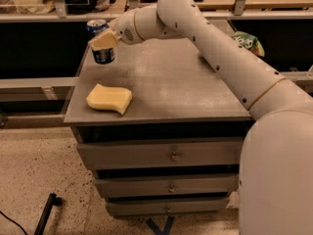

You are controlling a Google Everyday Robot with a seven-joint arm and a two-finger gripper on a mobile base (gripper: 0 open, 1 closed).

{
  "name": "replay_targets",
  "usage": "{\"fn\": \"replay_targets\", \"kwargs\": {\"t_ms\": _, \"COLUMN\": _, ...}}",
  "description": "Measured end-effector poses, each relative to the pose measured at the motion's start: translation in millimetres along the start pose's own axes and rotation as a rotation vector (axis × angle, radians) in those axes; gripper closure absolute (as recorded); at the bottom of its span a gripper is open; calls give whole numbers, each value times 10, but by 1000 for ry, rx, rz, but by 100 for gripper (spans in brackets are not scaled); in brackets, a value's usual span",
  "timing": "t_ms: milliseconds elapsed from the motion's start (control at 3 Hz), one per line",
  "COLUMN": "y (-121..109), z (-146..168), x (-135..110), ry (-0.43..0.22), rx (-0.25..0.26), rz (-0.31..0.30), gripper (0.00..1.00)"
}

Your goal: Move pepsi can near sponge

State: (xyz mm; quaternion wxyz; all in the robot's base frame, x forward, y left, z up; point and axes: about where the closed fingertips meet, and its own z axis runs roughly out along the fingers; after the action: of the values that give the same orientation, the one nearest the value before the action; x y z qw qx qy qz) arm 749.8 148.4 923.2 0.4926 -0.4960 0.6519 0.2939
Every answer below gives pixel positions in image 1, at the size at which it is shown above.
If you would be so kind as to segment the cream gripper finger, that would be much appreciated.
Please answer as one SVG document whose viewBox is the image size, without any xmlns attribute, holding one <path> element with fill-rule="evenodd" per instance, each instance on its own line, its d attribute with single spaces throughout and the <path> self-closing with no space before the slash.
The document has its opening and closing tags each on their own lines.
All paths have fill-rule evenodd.
<svg viewBox="0 0 313 235">
<path fill-rule="evenodd" d="M 119 39 L 117 32 L 109 28 L 89 40 L 88 45 L 93 51 L 111 49 L 118 45 Z"/>
</svg>

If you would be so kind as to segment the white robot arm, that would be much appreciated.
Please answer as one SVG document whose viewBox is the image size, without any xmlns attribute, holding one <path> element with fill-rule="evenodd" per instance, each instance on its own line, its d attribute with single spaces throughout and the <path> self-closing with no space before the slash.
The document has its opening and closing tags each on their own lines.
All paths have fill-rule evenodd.
<svg viewBox="0 0 313 235">
<path fill-rule="evenodd" d="M 240 159 L 240 235 L 313 235 L 313 99 L 210 23 L 194 0 L 157 0 L 124 13 L 90 40 L 119 42 L 181 36 L 201 52 L 254 124 Z"/>
</svg>

